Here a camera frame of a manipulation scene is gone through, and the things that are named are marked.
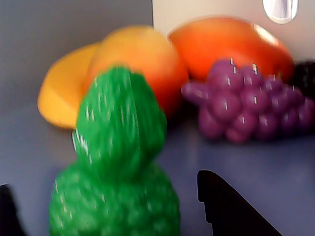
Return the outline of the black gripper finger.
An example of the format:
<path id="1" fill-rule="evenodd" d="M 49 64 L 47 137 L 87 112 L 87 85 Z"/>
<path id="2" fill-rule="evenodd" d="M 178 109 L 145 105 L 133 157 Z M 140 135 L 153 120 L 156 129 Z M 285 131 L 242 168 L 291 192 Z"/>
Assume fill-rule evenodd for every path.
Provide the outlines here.
<path id="1" fill-rule="evenodd" d="M 24 235 L 24 230 L 18 219 L 15 200 L 8 184 L 0 186 L 0 235 Z"/>
<path id="2" fill-rule="evenodd" d="M 210 170 L 197 174 L 198 200 L 214 236 L 280 236 L 237 190 Z"/>

